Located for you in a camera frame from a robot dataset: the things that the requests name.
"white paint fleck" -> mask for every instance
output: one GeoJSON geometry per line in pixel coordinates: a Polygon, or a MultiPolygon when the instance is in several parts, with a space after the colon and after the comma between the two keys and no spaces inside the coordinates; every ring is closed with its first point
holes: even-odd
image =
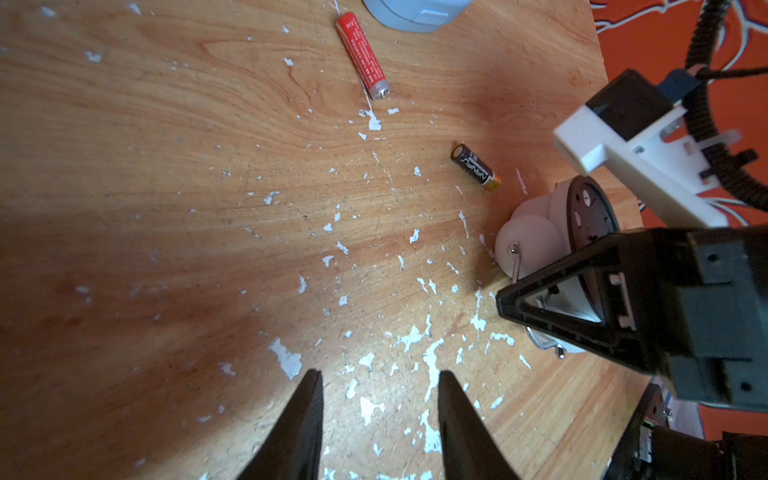
{"type": "Polygon", "coordinates": [[[520,354],[520,360],[525,364],[525,366],[528,367],[529,370],[533,370],[531,368],[531,364],[525,361],[525,357],[522,354],[520,354]]]}
{"type": "Polygon", "coordinates": [[[506,333],[491,333],[491,338],[493,340],[506,340],[507,345],[509,346],[513,346],[515,344],[515,339],[513,339],[506,333]]]}
{"type": "Polygon", "coordinates": [[[101,53],[94,53],[92,51],[86,51],[84,52],[84,55],[88,61],[92,61],[93,63],[100,62],[103,56],[101,53]]]}
{"type": "Polygon", "coordinates": [[[360,415],[362,416],[362,424],[364,426],[368,426],[371,424],[371,416],[373,415],[373,412],[375,412],[376,409],[381,410],[381,413],[384,413],[384,404],[380,403],[376,405],[375,403],[368,400],[366,397],[361,396],[360,397],[360,415]]]}
{"type": "Polygon", "coordinates": [[[426,395],[424,395],[424,403],[429,401],[429,397],[432,394],[432,389],[437,386],[438,380],[440,378],[440,369],[437,368],[437,355],[435,354],[435,349],[437,349],[437,347],[441,346],[443,343],[443,339],[434,342],[431,346],[429,346],[426,353],[422,355],[424,363],[426,363],[429,367],[429,386],[427,387],[426,395]]]}
{"type": "Polygon", "coordinates": [[[520,174],[520,170],[515,168],[515,170],[518,172],[518,182],[520,182],[520,187],[523,189],[523,193],[528,196],[528,189],[525,188],[525,182],[523,181],[523,176],[520,174]]]}
{"type": "Polygon", "coordinates": [[[283,369],[288,376],[288,380],[293,380],[293,377],[299,375],[299,372],[301,372],[301,355],[298,353],[291,353],[290,350],[280,343],[280,337],[275,338],[275,341],[272,342],[269,350],[277,355],[277,361],[280,362],[280,368],[283,369]]]}
{"type": "Polygon", "coordinates": [[[407,353],[411,349],[411,345],[414,343],[419,343],[422,341],[422,338],[426,335],[426,331],[424,333],[419,333],[419,329],[415,326],[411,327],[411,333],[408,335],[401,337],[397,337],[397,343],[395,346],[398,346],[400,343],[405,344],[406,349],[404,350],[404,353],[407,353]]]}
{"type": "Polygon", "coordinates": [[[352,379],[352,381],[349,382],[349,386],[346,387],[346,398],[355,398],[355,387],[357,387],[357,380],[352,379]]]}
{"type": "Polygon", "coordinates": [[[373,352],[369,352],[368,355],[364,356],[360,359],[358,362],[360,365],[368,367],[368,371],[371,371],[371,362],[373,362],[373,357],[376,355],[373,352]]]}
{"type": "Polygon", "coordinates": [[[227,362],[219,362],[219,368],[224,375],[235,376],[236,373],[232,371],[232,364],[227,362]]]}
{"type": "Polygon", "coordinates": [[[272,204],[272,199],[275,197],[275,195],[280,195],[280,192],[279,191],[270,192],[269,195],[264,197],[264,204],[265,205],[271,205],[272,204]]]}
{"type": "Polygon", "coordinates": [[[487,322],[480,318],[480,300],[482,299],[482,295],[480,294],[480,289],[479,288],[478,288],[478,291],[475,292],[475,297],[478,299],[477,310],[475,311],[475,316],[473,316],[469,320],[469,322],[478,331],[478,338],[480,338],[480,332],[484,332],[485,331],[485,324],[487,322]]]}
{"type": "Polygon", "coordinates": [[[429,410],[425,410],[419,418],[419,425],[425,427],[424,435],[424,453],[437,452],[442,454],[442,442],[440,442],[440,431],[435,431],[429,425],[429,410]]]}
{"type": "Polygon", "coordinates": [[[467,233],[467,238],[469,238],[469,229],[467,228],[467,217],[464,216],[463,210],[458,211],[458,217],[462,219],[462,222],[464,222],[464,231],[467,233]]]}

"black cable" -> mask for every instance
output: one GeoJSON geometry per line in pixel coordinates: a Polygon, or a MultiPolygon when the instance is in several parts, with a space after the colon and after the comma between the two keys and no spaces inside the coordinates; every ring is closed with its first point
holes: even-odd
{"type": "MultiPolygon", "coordinates": [[[[717,33],[729,7],[729,0],[708,0],[704,4],[685,58],[686,69],[694,65],[712,64],[717,33]]],[[[696,142],[705,141],[720,134],[712,119],[707,84],[708,82],[702,82],[683,99],[683,106],[687,110],[685,126],[696,142]]],[[[712,172],[720,181],[720,185],[729,194],[751,207],[768,212],[768,186],[748,174],[742,168],[743,163],[735,160],[727,147],[716,144],[704,148],[701,152],[712,167],[712,172]]]]}
{"type": "Polygon", "coordinates": [[[768,74],[768,66],[757,68],[738,68],[735,70],[709,70],[702,68],[696,74],[699,80],[719,80],[722,78],[746,78],[768,74]]]}

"wooden table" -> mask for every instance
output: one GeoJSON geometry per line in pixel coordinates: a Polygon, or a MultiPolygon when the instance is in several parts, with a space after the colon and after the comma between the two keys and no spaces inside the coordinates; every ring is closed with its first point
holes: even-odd
{"type": "Polygon", "coordinates": [[[392,82],[371,131],[333,0],[126,3],[0,7],[6,478],[233,478],[309,368],[329,478],[444,478],[430,347],[523,478],[599,478],[647,379],[536,350],[495,312],[489,254],[574,175],[551,132],[606,83],[589,4],[477,0],[417,35],[340,2],[392,82]],[[498,192],[449,160],[459,141],[498,192]],[[368,426],[362,397],[383,404],[368,426]]]}

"red battery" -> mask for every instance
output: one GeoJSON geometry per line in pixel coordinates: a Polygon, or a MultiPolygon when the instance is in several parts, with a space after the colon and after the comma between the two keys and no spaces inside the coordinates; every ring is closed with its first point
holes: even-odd
{"type": "Polygon", "coordinates": [[[389,93],[389,81],[384,76],[379,61],[373,54],[366,34],[362,32],[360,22],[352,12],[347,12],[336,22],[342,41],[352,61],[355,62],[362,82],[366,84],[371,98],[384,98],[389,93]]]}

